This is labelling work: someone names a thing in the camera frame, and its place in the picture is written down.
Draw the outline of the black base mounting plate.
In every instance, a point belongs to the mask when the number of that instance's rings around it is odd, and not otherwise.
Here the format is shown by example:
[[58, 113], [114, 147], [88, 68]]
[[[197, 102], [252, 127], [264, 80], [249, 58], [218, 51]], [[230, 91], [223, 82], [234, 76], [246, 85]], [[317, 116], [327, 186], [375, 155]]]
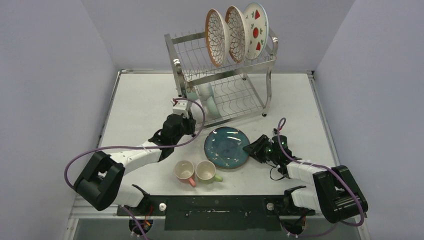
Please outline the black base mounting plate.
[[316, 214], [283, 195], [151, 195], [128, 210], [140, 220], [163, 220], [166, 231], [279, 231], [281, 217], [299, 225]]

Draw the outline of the aluminium right side rail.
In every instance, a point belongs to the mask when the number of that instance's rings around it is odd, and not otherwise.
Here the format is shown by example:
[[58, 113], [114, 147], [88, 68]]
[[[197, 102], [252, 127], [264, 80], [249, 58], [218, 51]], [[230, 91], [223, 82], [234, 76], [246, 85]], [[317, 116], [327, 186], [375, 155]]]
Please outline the aluminium right side rail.
[[313, 96], [314, 96], [314, 99], [315, 99], [315, 103], [316, 103], [316, 106], [317, 106], [317, 109], [318, 109], [318, 112], [319, 112], [320, 119], [321, 119], [321, 122], [322, 122], [322, 125], [323, 125], [323, 128], [324, 128], [324, 132], [325, 132], [326, 139], [327, 139], [327, 142], [328, 142], [328, 145], [329, 145], [329, 148], [330, 148], [330, 152], [331, 152], [331, 155], [332, 155], [332, 158], [333, 158], [333, 162], [335, 163], [336, 166], [338, 166], [338, 165], [340, 165], [339, 156], [338, 156], [336, 146], [335, 146], [335, 143], [334, 143], [334, 139], [333, 139], [333, 136], [332, 136], [330, 127], [328, 125], [328, 121], [327, 121], [327, 118], [326, 118], [326, 115], [325, 115], [325, 112], [324, 112], [324, 109], [323, 109], [323, 106], [322, 106], [322, 103], [321, 103], [321, 100], [320, 100], [320, 96], [319, 96], [319, 93], [318, 93], [318, 89], [317, 89], [316, 81], [315, 81], [315, 77], [314, 77], [314, 71], [308, 70], [308, 71], [306, 71], [306, 74], [307, 74], [309, 84], [310, 84], [310, 87], [311, 87], [311, 90], [312, 90], [312, 93], [313, 93]]

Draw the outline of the aluminium rail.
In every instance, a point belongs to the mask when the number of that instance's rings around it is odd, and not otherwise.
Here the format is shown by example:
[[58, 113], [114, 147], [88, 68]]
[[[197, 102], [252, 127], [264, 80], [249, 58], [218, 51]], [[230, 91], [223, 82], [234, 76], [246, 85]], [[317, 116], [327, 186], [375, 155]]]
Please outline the aluminium rail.
[[307, 74], [309, 84], [310, 84], [310, 87], [311, 87], [311, 90], [312, 90], [312, 93], [313, 93], [313, 96], [314, 96], [314, 99], [315, 99], [315, 103], [316, 103], [316, 106], [317, 106], [317, 109], [318, 109], [318, 112], [319, 112], [320, 119], [321, 119], [321, 122], [322, 122], [322, 125], [323, 125], [323, 128], [324, 128], [324, 132], [325, 132], [326, 139], [327, 139], [327, 142], [328, 142], [328, 145], [329, 145], [329, 148], [330, 148], [330, 152], [331, 152], [331, 155], [332, 155], [332, 158], [333, 158], [333, 162], [335, 163], [336, 166], [338, 166], [338, 165], [340, 165], [339, 156], [338, 156], [336, 146], [335, 146], [335, 143], [334, 143], [334, 139], [333, 139], [333, 136], [332, 136], [330, 127], [328, 125], [328, 121], [327, 121], [327, 118], [326, 118], [326, 115], [325, 115], [325, 112], [324, 112], [324, 109], [323, 109], [323, 106], [322, 106], [322, 103], [321, 103], [321, 100], [320, 100], [320, 96], [319, 96], [319, 93], [318, 93], [318, 89], [317, 89], [316, 81], [315, 81], [315, 77], [314, 77], [314, 71], [308, 70], [308, 71], [306, 71], [306, 74]]
[[131, 211], [124, 211], [118, 206], [111, 206], [97, 211], [88, 202], [78, 197], [71, 211], [74, 239], [76, 240], [252, 240], [252, 239], [284, 239], [292, 230], [301, 237], [313, 235], [315, 239], [341, 239], [346, 234], [349, 239], [358, 240], [362, 228], [345, 224], [333, 225], [322, 215], [301, 216], [300, 224], [289, 217], [281, 217], [279, 231], [264, 229], [247, 230], [165, 230], [164, 220], [140, 220]]

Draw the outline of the brown rim flower plate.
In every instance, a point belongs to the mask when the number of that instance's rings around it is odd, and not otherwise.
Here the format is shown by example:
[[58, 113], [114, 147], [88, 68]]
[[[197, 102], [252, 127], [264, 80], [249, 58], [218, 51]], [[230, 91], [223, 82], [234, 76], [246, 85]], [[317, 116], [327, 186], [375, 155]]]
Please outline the brown rim flower plate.
[[243, 13], [231, 5], [225, 14], [229, 31], [229, 53], [236, 63], [244, 61], [249, 49], [249, 27]]

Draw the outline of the stainless steel dish rack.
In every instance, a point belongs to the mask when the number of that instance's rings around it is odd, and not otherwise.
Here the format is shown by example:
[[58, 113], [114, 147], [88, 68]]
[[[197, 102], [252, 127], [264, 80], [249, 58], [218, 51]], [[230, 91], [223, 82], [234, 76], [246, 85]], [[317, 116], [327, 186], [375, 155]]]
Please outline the stainless steel dish rack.
[[164, 36], [177, 94], [200, 94], [199, 85], [210, 84], [218, 118], [210, 118], [205, 127], [230, 121], [266, 117], [272, 99], [272, 70], [277, 60], [279, 40], [272, 29], [264, 51], [254, 60], [235, 63], [231, 58], [219, 67], [207, 57], [205, 32], [182, 36]]

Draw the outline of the dark bottom plate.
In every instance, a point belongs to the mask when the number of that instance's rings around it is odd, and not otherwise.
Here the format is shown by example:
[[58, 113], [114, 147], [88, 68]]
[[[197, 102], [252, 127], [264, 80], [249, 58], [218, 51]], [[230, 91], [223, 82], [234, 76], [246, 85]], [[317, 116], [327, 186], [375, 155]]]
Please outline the dark bottom plate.
[[250, 144], [241, 130], [222, 126], [212, 130], [204, 141], [206, 158], [221, 169], [236, 169], [244, 165], [249, 155], [243, 150]]

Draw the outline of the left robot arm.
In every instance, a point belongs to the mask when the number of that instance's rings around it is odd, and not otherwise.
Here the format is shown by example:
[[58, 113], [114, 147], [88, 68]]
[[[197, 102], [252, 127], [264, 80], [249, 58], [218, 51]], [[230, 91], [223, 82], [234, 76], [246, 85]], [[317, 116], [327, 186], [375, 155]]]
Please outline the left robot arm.
[[158, 163], [171, 155], [185, 135], [195, 136], [196, 120], [192, 115], [170, 114], [162, 128], [135, 149], [106, 153], [94, 150], [71, 188], [102, 211], [111, 205], [124, 205], [136, 215], [149, 210], [149, 194], [136, 184], [123, 184], [124, 176], [145, 165]]

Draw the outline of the strawberry pattern top plate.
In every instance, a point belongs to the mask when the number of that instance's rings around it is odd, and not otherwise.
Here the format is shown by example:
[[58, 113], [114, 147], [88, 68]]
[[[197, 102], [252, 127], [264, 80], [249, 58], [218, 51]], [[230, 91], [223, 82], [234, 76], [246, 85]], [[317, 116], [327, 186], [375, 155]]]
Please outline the strawberry pattern top plate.
[[262, 54], [268, 41], [268, 15], [265, 8], [257, 2], [248, 4], [243, 14], [249, 27], [246, 58], [248, 60], [254, 60]]

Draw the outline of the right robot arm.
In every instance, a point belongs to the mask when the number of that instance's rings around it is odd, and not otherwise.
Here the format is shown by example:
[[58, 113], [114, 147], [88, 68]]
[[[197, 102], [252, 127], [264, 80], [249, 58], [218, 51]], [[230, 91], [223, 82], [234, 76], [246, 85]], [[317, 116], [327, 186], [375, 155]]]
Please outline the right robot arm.
[[243, 150], [260, 163], [274, 163], [285, 179], [304, 185], [286, 189], [282, 207], [290, 215], [303, 209], [321, 213], [332, 223], [343, 222], [368, 211], [368, 202], [350, 170], [344, 165], [329, 167], [293, 155], [287, 137], [262, 135]]

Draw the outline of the aluminium front rail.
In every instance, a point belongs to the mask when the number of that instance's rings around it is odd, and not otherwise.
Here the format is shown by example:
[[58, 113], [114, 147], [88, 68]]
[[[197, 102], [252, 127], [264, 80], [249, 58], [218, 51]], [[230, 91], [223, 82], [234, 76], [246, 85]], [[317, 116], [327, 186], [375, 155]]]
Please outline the aluminium front rail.
[[140, 220], [131, 211], [124, 211], [118, 206], [111, 206], [97, 211], [88, 202], [78, 197], [71, 211], [74, 239], [76, 240], [252, 240], [252, 239], [284, 239], [292, 230], [301, 237], [313, 235], [315, 239], [341, 239], [346, 234], [349, 239], [358, 240], [362, 228], [345, 224], [333, 225], [322, 215], [301, 216], [300, 224], [289, 217], [281, 217], [279, 231], [264, 229], [247, 230], [165, 230], [164, 220]]

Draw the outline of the green handled cream mug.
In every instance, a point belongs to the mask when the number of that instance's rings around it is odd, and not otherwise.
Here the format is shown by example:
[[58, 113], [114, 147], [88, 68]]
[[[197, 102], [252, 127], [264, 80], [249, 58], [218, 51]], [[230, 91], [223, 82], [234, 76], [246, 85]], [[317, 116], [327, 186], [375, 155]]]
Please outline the green handled cream mug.
[[217, 175], [216, 166], [208, 160], [201, 161], [196, 165], [195, 175], [198, 181], [205, 185], [214, 182], [223, 182], [224, 180], [223, 177]]

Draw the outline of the pink handled cream mug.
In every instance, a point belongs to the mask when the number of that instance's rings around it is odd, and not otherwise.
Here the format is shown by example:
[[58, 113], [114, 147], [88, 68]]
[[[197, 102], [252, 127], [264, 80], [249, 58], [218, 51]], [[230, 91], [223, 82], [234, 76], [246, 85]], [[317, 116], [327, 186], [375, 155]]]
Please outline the pink handled cream mug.
[[195, 166], [192, 162], [188, 160], [177, 162], [173, 172], [180, 182], [189, 184], [193, 188], [197, 186], [195, 182]]

